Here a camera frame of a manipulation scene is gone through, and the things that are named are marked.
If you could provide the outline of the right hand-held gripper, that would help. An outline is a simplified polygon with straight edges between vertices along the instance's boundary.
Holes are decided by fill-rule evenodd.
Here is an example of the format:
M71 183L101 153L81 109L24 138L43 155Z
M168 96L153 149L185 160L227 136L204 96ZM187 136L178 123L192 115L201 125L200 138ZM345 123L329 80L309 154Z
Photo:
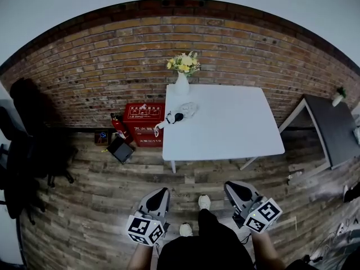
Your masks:
M235 209L232 218L238 228L246 227L253 232L263 233L282 214L274 199L261 195L251 184L227 181L224 191Z

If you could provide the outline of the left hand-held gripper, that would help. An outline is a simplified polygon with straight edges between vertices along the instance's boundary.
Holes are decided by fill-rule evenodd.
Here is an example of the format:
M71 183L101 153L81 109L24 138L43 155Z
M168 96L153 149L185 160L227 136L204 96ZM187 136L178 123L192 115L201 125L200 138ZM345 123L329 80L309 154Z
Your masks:
M138 244L154 246L170 226L166 219L169 202L170 192L166 187L144 196L138 209L127 221L129 238Z

